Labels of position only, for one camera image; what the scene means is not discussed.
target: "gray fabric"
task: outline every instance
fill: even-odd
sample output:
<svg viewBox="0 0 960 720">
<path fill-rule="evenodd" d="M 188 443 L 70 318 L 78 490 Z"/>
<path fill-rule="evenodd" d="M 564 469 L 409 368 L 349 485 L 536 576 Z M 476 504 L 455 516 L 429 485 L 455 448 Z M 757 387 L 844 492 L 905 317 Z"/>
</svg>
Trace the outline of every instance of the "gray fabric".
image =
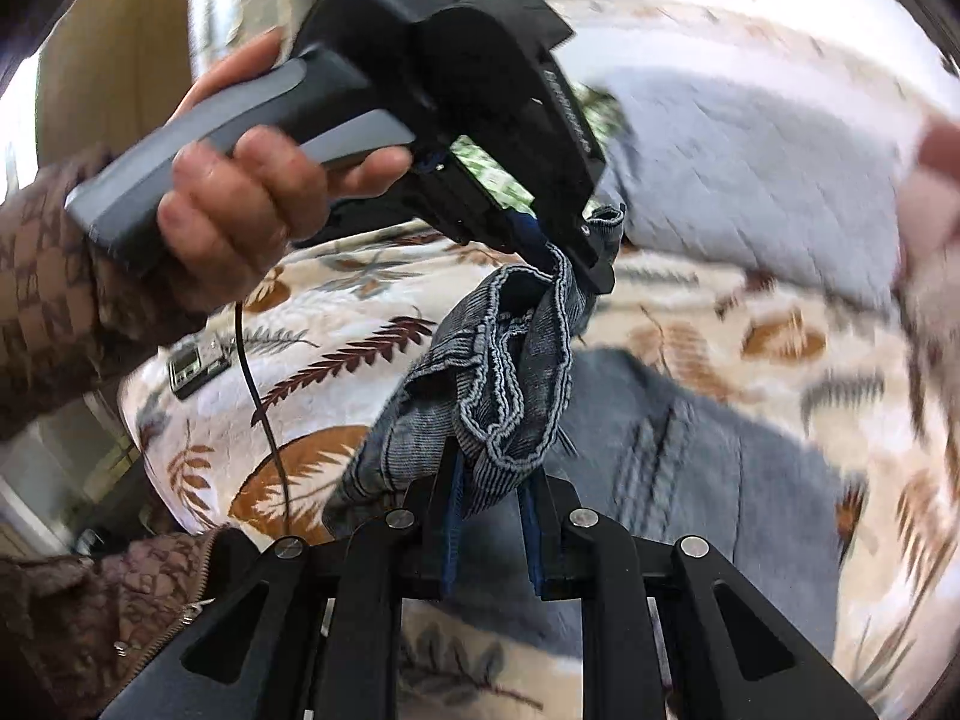
<svg viewBox="0 0 960 720">
<path fill-rule="evenodd" d="M 560 427 L 573 449 L 555 442 L 547 472 L 637 536 L 707 538 L 829 657 L 840 480 L 823 456 L 622 350 L 577 352 L 571 389 Z M 442 606 L 476 627 L 582 655 L 579 605 L 533 594 L 515 495 L 464 522 L 457 584 Z"/>
<path fill-rule="evenodd" d="M 623 212 L 601 208 L 587 226 L 611 263 Z M 440 323 L 323 508 L 330 533 L 347 536 L 394 507 L 411 480 L 440 467 L 451 435 L 467 460 L 464 517 L 496 504 L 541 465 L 569 399 L 570 338 L 596 301 L 565 255 L 544 246 L 552 275 L 528 265 L 498 269 Z"/>
<path fill-rule="evenodd" d="M 891 310 L 896 147 L 761 89 L 678 71 L 607 81 L 626 127 L 601 189 L 639 247 L 770 271 Z"/>
</svg>

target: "black cable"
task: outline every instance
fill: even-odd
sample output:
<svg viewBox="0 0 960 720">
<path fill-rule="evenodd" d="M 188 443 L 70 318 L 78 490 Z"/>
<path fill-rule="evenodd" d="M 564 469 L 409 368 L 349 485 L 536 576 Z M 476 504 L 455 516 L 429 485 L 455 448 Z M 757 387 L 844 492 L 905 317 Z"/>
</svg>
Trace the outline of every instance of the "black cable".
<svg viewBox="0 0 960 720">
<path fill-rule="evenodd" d="M 290 483 L 287 480 L 287 469 L 283 467 L 283 461 L 280 459 L 280 450 L 277 449 L 277 439 L 274 438 L 274 429 L 267 420 L 267 412 L 263 408 L 260 400 L 260 394 L 256 391 L 256 384 L 253 381 L 253 375 L 250 372 L 250 365 L 247 363 L 247 353 L 243 346 L 243 303 L 237 302 L 233 311 L 233 331 L 236 335 L 237 358 L 240 360 L 240 370 L 243 371 L 244 381 L 247 382 L 247 389 L 253 399 L 253 410 L 256 411 L 256 418 L 263 426 L 263 432 L 267 436 L 267 443 L 270 445 L 270 456 L 277 469 L 277 476 L 280 477 L 280 486 L 283 488 L 283 534 L 290 536 Z"/>
</svg>

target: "sleeve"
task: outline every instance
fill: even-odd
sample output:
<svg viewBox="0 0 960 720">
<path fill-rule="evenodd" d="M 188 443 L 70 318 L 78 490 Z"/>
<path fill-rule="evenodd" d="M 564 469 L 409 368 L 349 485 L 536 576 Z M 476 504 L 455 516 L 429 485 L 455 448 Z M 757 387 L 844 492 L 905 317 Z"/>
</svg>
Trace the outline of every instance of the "sleeve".
<svg viewBox="0 0 960 720">
<path fill-rule="evenodd" d="M 203 326 L 158 279 L 96 250 L 64 201 L 109 163 L 92 149 L 0 204 L 0 440 Z"/>
</svg>

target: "quilted gray cushion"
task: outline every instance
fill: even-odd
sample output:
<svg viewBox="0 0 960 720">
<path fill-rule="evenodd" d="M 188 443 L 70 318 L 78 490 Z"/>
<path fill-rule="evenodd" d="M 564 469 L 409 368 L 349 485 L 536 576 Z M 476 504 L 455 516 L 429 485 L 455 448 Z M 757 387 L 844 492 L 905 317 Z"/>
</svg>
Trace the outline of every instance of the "quilted gray cushion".
<svg viewBox="0 0 960 720">
<path fill-rule="evenodd" d="M 890 309 L 896 146 L 726 80 L 630 69 L 606 86 L 626 127 L 601 190 L 626 202 L 634 244 Z"/>
</svg>

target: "black and gray handle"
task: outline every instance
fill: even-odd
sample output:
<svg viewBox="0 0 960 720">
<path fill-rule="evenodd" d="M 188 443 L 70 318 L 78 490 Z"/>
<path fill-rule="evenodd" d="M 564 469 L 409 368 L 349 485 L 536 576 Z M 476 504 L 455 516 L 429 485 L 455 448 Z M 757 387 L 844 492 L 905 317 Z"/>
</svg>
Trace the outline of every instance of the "black and gray handle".
<svg viewBox="0 0 960 720">
<path fill-rule="evenodd" d="M 376 90 L 341 55 L 311 50 L 259 79 L 204 100 L 126 151 L 67 199 L 67 212 L 91 240 L 135 275 L 163 256 L 157 205 L 172 186 L 176 153 L 207 139 L 231 153 L 248 129 L 272 124 L 330 166 L 356 163 L 383 146 L 409 145 L 414 134 L 377 107 Z"/>
</svg>

